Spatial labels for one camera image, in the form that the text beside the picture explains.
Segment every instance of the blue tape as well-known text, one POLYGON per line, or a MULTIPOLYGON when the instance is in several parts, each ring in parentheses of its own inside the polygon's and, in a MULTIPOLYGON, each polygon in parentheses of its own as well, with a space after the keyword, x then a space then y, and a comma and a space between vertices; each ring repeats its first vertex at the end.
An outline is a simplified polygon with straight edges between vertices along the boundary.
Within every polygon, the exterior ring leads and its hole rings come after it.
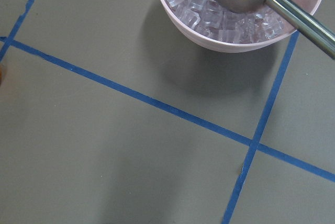
POLYGON ((286 52, 284 54, 282 63, 279 67, 277 76, 274 80, 274 83, 272 85, 270 94, 267 98, 262 116, 260 118, 260 121, 257 125, 255 134, 253 136, 253 139, 251 141, 250 147, 248 149, 247 155, 245 156, 243 168, 241 171, 240 176, 237 178, 234 189, 232 191, 232 194, 230 196, 224 217, 222 219, 222 224, 229 224, 231 217, 233 215, 233 212, 236 208, 237 201, 240 197, 243 185, 245 183, 245 179, 247 178, 249 169, 251 167, 252 161, 255 157, 256 151, 258 149, 258 146, 260 144, 267 120, 269 119, 271 110, 273 108, 274 102, 276 100, 277 94, 279 92, 280 86, 282 84, 282 81, 284 79, 285 72, 287 70, 288 63, 291 59, 291 56, 293 54, 296 42, 298 40, 299 33, 295 32, 288 43, 286 52))
POLYGON ((279 160, 282 160, 282 161, 285 161, 291 165, 294 165, 296 167, 299 167, 307 172, 310 172, 310 173, 313 173, 315 175, 318 175, 322 178, 325 178, 329 181, 332 181, 332 182, 335 182, 335 174, 333 173, 330 173, 326 170, 323 170, 321 168, 318 168, 314 165, 311 165, 305 161, 302 161, 300 159, 297 159, 295 157, 292 157, 286 153, 283 153, 283 152, 280 152, 278 150, 275 150, 273 148, 270 148, 264 144, 259 144, 258 146, 258 150, 265 153, 265 154, 268 154, 272 157, 275 157, 279 160))
POLYGON ((5 43, 0 50, 0 62, 4 58, 9 46, 11 45, 14 37, 16 36, 17 32, 19 31, 19 29, 20 29, 23 21, 25 20, 27 14, 29 13, 32 5, 34 4, 34 1, 35 0, 28 0, 28 2, 26 3, 25 12, 22 15, 19 16, 16 23, 14 24, 14 27, 12 28, 11 32, 9 33, 9 36, 5 39, 5 41, 4 41, 5 43))
POLYGON ((23 44, 21 42, 13 40, 12 41, 12 46, 14 46, 14 47, 16 47, 18 49, 24 50, 24 51, 26 51, 26 52, 28 52, 30 54, 37 55, 37 56, 43 58, 44 60, 46 60, 48 62, 56 64, 56 65, 58 65, 60 67, 63 67, 65 69, 69 70, 69 71, 77 73, 77 74, 79 74, 81 76, 84 76, 84 77, 86 77, 88 79, 91 79, 91 80, 93 80, 95 82, 98 82, 100 84, 106 85, 106 86, 108 86, 108 87, 110 87, 112 89, 115 89, 115 90, 117 90, 117 91, 119 91, 121 93, 124 93, 124 94, 126 94, 128 96, 131 96, 133 98, 136 98, 136 99, 138 99, 140 101, 143 101, 143 102, 145 102, 145 103, 147 103, 149 105, 152 105, 152 106, 154 106, 156 108, 159 108, 161 110, 167 111, 168 113, 174 114, 174 115, 176 115, 176 116, 178 116, 180 118, 183 118, 183 119, 185 119, 187 121, 195 123, 195 124, 197 124, 199 126, 202 126, 202 127, 206 128, 206 129, 214 131, 214 132, 216 132, 216 133, 218 133, 220 135, 223 135, 223 136, 225 136, 227 138, 233 139, 233 140, 235 140, 237 142, 240 142, 242 144, 245 144, 245 145, 250 145, 251 140, 248 139, 248 138, 246 138, 246 137, 244 137, 244 136, 242 136, 242 135, 239 135, 239 134, 237 134, 237 133, 235 133, 233 131, 230 131, 228 129, 225 129, 225 128, 219 126, 219 125, 216 125, 214 123, 206 121, 206 120, 204 120, 202 118, 196 117, 196 116, 194 116, 192 114, 189 114, 189 113, 187 113, 185 111, 182 111, 182 110, 180 110, 180 109, 178 109, 176 107, 173 107, 171 105, 163 103, 163 102, 161 102, 159 100, 156 100, 156 99, 154 99, 152 97, 149 97, 147 95, 144 95, 142 93, 134 91, 134 90, 132 90, 130 88, 127 88, 127 87, 125 87, 125 86, 123 86, 121 84, 115 83, 114 81, 106 79, 106 78, 104 78, 102 76, 99 76, 99 75, 97 75, 95 73, 87 71, 87 70, 85 70, 83 68, 80 68, 80 67, 75 66, 73 64, 70 64, 68 62, 65 62, 65 61, 63 61, 61 59, 58 59, 56 57, 53 57, 51 55, 47 55, 47 54, 45 54, 45 53, 43 53, 43 52, 41 52, 39 50, 36 50, 36 49, 34 49, 34 48, 26 45, 26 44, 23 44))

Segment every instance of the bowl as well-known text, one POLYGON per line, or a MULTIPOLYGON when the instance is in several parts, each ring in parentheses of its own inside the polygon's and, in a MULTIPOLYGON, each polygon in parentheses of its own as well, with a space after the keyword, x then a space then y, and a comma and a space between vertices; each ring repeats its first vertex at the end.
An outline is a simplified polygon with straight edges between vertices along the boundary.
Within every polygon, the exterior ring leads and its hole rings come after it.
MULTIPOLYGON (((266 47, 268 45, 271 45, 275 42, 278 42, 280 40, 283 40, 284 38, 290 36, 292 33, 296 31, 296 29, 291 26, 288 22, 284 21, 284 29, 283 33, 271 40, 263 41, 263 42, 257 42, 257 43, 227 43, 227 42, 220 42, 217 40, 213 40, 210 38, 207 38, 194 30, 187 27, 185 24, 183 24, 170 10, 170 7, 165 2, 165 0, 160 0, 161 4, 163 5, 167 15, 171 19, 172 23, 178 28, 178 30, 185 35, 189 40, 192 42, 207 48, 209 50, 214 50, 218 52, 226 52, 226 53, 239 53, 239 52, 247 52, 251 50, 260 49, 263 47, 266 47)), ((314 14, 317 8, 319 7, 321 0, 294 0, 295 3, 297 3, 301 8, 303 8, 305 11, 309 12, 310 14, 314 14)))

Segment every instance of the pink bowl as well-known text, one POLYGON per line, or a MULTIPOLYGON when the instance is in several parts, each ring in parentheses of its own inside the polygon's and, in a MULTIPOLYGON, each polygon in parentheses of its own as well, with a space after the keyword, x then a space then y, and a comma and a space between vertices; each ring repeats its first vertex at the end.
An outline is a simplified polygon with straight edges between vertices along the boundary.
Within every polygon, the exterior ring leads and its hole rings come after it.
MULTIPOLYGON (((219 52, 227 52, 227 53, 238 53, 238 52, 246 52, 251 50, 256 50, 259 48, 263 48, 275 42, 278 42, 288 36, 290 36, 293 32, 296 31, 289 23, 285 22, 285 28, 282 35, 268 41, 258 42, 258 43, 247 43, 247 44, 235 44, 235 43, 226 43, 216 41, 210 38, 207 38, 192 29, 188 28, 185 24, 183 24, 170 10, 169 6, 165 2, 165 0, 160 0, 166 13, 170 17, 173 24, 180 30, 182 34, 184 34, 189 40, 192 42, 210 49, 219 52)), ((321 0, 295 0, 295 2, 302 7, 307 12, 312 15, 315 13, 317 8, 319 7, 321 0)))

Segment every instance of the blue tape strip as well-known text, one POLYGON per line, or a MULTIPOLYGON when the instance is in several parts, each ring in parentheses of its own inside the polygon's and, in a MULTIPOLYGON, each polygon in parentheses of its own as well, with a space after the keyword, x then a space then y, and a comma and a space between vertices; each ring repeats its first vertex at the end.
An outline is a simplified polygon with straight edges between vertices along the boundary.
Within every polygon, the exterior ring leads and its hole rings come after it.
POLYGON ((279 92, 280 86, 282 84, 282 81, 284 79, 285 72, 287 70, 288 63, 291 59, 292 53, 294 51, 294 47, 296 45, 296 42, 298 40, 299 33, 295 32, 288 43, 286 52, 284 54, 282 63, 279 67, 279 71, 277 73, 277 76, 274 80, 273 86, 271 88, 269 97, 267 98, 261 119, 257 125, 255 134, 253 136, 252 142, 250 144, 250 147, 248 149, 247 155, 245 156, 243 168, 240 176, 237 178, 234 189, 232 191, 232 194, 230 196, 229 203, 227 205, 222 224, 229 224, 231 217, 233 215, 233 212, 236 208, 237 201, 240 197, 243 185, 245 183, 245 179, 247 178, 247 174, 249 172, 250 166, 252 164, 252 161, 255 157, 257 148, 259 146, 260 140, 262 138, 267 120, 269 119, 272 107, 274 105, 274 102, 276 100, 277 94, 279 92))
POLYGON ((36 49, 34 49, 34 48, 26 45, 26 44, 23 44, 21 42, 13 40, 12 46, 14 46, 14 47, 16 47, 18 49, 24 50, 24 51, 26 51, 26 52, 28 52, 30 54, 37 55, 37 56, 43 58, 44 60, 47 60, 48 62, 56 64, 56 65, 58 65, 60 67, 63 67, 65 69, 69 70, 69 71, 75 72, 75 73, 77 73, 77 74, 79 74, 81 76, 84 76, 84 77, 86 77, 88 79, 91 79, 91 80, 93 80, 95 82, 98 82, 100 84, 106 85, 106 86, 108 86, 108 87, 110 87, 112 89, 115 89, 115 90, 117 90, 117 91, 119 91, 121 93, 124 93, 124 94, 126 94, 128 96, 131 96, 133 98, 136 98, 136 99, 138 99, 140 101, 143 101, 143 102, 145 102, 145 103, 147 103, 149 105, 152 105, 152 106, 154 106, 156 108, 159 108, 161 110, 167 111, 168 113, 174 114, 174 115, 176 115, 178 117, 181 117, 181 118, 183 118, 183 119, 185 119, 187 121, 190 121, 192 123, 195 123, 195 124, 197 124, 199 126, 202 126, 202 127, 206 128, 206 129, 214 131, 214 132, 216 132, 216 133, 218 133, 220 135, 223 135, 223 136, 225 136, 227 138, 233 139, 233 140, 235 140, 237 142, 240 142, 242 144, 245 144, 245 145, 250 145, 251 140, 248 139, 248 138, 246 138, 246 137, 244 137, 244 136, 242 136, 242 135, 239 135, 239 134, 237 134, 237 133, 235 133, 233 131, 230 131, 228 129, 225 129, 225 128, 219 126, 219 125, 216 125, 214 123, 206 121, 206 120, 204 120, 202 118, 196 117, 196 116, 194 116, 192 114, 189 114, 189 113, 187 113, 185 111, 182 111, 182 110, 180 110, 180 109, 178 109, 176 107, 173 107, 171 105, 163 103, 163 102, 161 102, 159 100, 156 100, 156 99, 154 99, 152 97, 149 97, 147 95, 144 95, 142 93, 134 91, 134 90, 132 90, 130 88, 127 88, 127 87, 125 87, 125 86, 123 86, 121 84, 115 83, 115 82, 113 82, 113 81, 111 81, 109 79, 106 79, 106 78, 104 78, 102 76, 99 76, 99 75, 97 75, 95 73, 92 73, 90 71, 82 69, 82 68, 80 68, 78 66, 75 66, 73 64, 70 64, 68 62, 65 62, 65 61, 63 61, 61 59, 58 59, 58 58, 53 57, 51 55, 47 55, 47 54, 45 54, 45 53, 43 53, 43 52, 41 52, 39 50, 36 50, 36 49))
POLYGON ((28 0, 28 2, 26 3, 25 12, 22 15, 19 16, 16 23, 14 24, 14 27, 12 28, 11 32, 9 33, 9 36, 4 41, 5 43, 0 50, 0 62, 4 58, 9 46, 11 45, 14 37, 16 36, 17 32, 19 31, 19 29, 20 29, 23 21, 25 20, 27 14, 29 13, 32 5, 34 4, 34 1, 35 0, 28 0))
POLYGON ((279 160, 282 160, 282 161, 285 161, 291 165, 294 165, 296 167, 299 167, 307 172, 310 172, 310 173, 313 173, 315 175, 318 175, 322 178, 325 178, 329 181, 332 181, 332 182, 335 182, 335 174, 333 173, 330 173, 326 170, 323 170, 321 168, 318 168, 314 165, 311 165, 311 164, 308 164, 307 162, 305 161, 302 161, 300 159, 297 159, 295 157, 292 157, 286 153, 283 153, 283 152, 280 152, 280 151, 277 151, 273 148, 270 148, 264 144, 259 144, 258 146, 258 150, 265 153, 265 154, 268 154, 272 157, 275 157, 279 160))

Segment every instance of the blue line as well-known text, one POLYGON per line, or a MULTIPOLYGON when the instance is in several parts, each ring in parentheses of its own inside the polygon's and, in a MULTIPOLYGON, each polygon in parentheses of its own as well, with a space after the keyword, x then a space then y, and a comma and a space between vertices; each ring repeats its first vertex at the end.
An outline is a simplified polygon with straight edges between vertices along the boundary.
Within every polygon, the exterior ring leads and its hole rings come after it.
POLYGON ((19 16, 19 18, 17 19, 16 23, 14 24, 11 32, 9 33, 9 36, 5 39, 5 43, 2 46, 1 50, 0 50, 0 62, 1 60, 4 58, 9 46, 11 45, 14 37, 16 36, 17 32, 19 31, 23 21, 25 20, 27 14, 29 13, 32 5, 34 4, 35 0, 28 0, 28 2, 26 3, 26 10, 25 12, 19 16))
POLYGON ((124 94, 126 94, 128 96, 131 96, 133 98, 136 98, 136 99, 138 99, 140 101, 143 101, 143 102, 145 102, 145 103, 147 103, 149 105, 152 105, 152 106, 154 106, 156 108, 159 108, 161 110, 167 111, 168 113, 171 113, 171 114, 174 114, 174 115, 176 115, 178 117, 186 119, 187 121, 190 121, 192 123, 195 123, 195 124, 197 124, 199 126, 202 126, 202 127, 206 128, 206 129, 214 131, 214 132, 216 132, 216 133, 218 133, 220 135, 223 135, 223 136, 225 136, 227 138, 233 139, 233 140, 235 140, 237 142, 240 142, 242 144, 245 144, 245 145, 250 145, 251 140, 249 138, 246 138, 246 137, 242 136, 242 135, 239 135, 238 133, 235 133, 233 131, 225 129, 225 128, 219 126, 219 125, 216 125, 214 123, 206 121, 206 120, 204 120, 202 118, 196 117, 196 116, 194 116, 192 114, 189 114, 189 113, 187 113, 185 111, 182 111, 182 110, 180 110, 180 109, 178 109, 176 107, 173 107, 171 105, 163 103, 163 102, 161 102, 159 100, 156 100, 156 99, 154 99, 152 97, 149 97, 149 96, 144 95, 142 93, 139 93, 137 91, 134 91, 134 90, 132 90, 130 88, 127 88, 127 87, 125 87, 125 86, 123 86, 121 84, 115 83, 114 81, 106 79, 106 78, 104 78, 102 76, 99 76, 99 75, 93 73, 93 72, 87 71, 87 70, 85 70, 83 68, 80 68, 80 67, 75 66, 73 64, 70 64, 68 62, 65 62, 65 61, 63 61, 63 60, 61 60, 59 58, 53 57, 51 55, 47 55, 47 54, 45 54, 45 53, 43 53, 43 52, 41 52, 39 50, 36 50, 36 49, 34 49, 34 48, 26 45, 26 44, 23 44, 21 42, 13 40, 12 46, 14 46, 14 47, 16 47, 18 49, 24 50, 24 51, 26 51, 26 52, 28 52, 30 54, 37 55, 37 56, 43 58, 44 60, 46 60, 48 62, 56 64, 56 65, 58 65, 60 67, 63 67, 65 69, 67 69, 67 70, 70 70, 70 71, 72 71, 74 73, 77 73, 77 74, 79 74, 81 76, 84 76, 84 77, 86 77, 88 79, 91 79, 91 80, 93 80, 95 82, 98 82, 100 84, 106 85, 106 86, 108 86, 108 87, 110 87, 112 89, 115 89, 115 90, 117 90, 117 91, 119 91, 121 93, 124 93, 124 94))
POLYGON ((280 86, 282 84, 282 81, 284 79, 285 72, 287 70, 288 63, 291 59, 291 56, 294 51, 294 47, 296 45, 296 42, 298 40, 299 33, 296 32, 291 36, 291 39, 288 43, 286 52, 284 54, 282 63, 279 67, 277 76, 274 80, 273 86, 271 88, 269 97, 267 98, 261 119, 257 125, 255 134, 253 136, 253 139, 251 141, 250 147, 248 149, 247 155, 245 156, 243 167, 242 167, 242 172, 240 176, 237 178, 234 189, 232 191, 232 194, 230 196, 229 203, 227 205, 227 209, 225 211, 222 224, 229 224, 231 217, 233 215, 233 212, 236 208, 237 201, 240 197, 243 185, 245 183, 245 179, 247 178, 249 169, 251 167, 252 161, 255 157, 257 148, 259 146, 259 143, 261 141, 267 120, 269 119, 272 107, 274 105, 274 102, 276 100, 277 94, 279 92, 280 86))
POLYGON ((285 161, 285 162, 287 162, 291 165, 299 167, 299 168, 301 168, 301 169, 303 169, 307 172, 313 173, 313 174, 318 175, 322 178, 325 178, 329 181, 335 182, 335 174, 330 173, 330 172, 328 172, 326 170, 323 170, 321 168, 318 168, 314 165, 308 164, 307 162, 302 161, 300 159, 297 159, 295 157, 292 157, 292 156, 290 156, 286 153, 277 151, 277 150, 275 150, 273 148, 270 148, 270 147, 268 147, 264 144, 259 144, 258 150, 265 153, 265 154, 268 154, 272 157, 275 157, 277 159, 285 161))

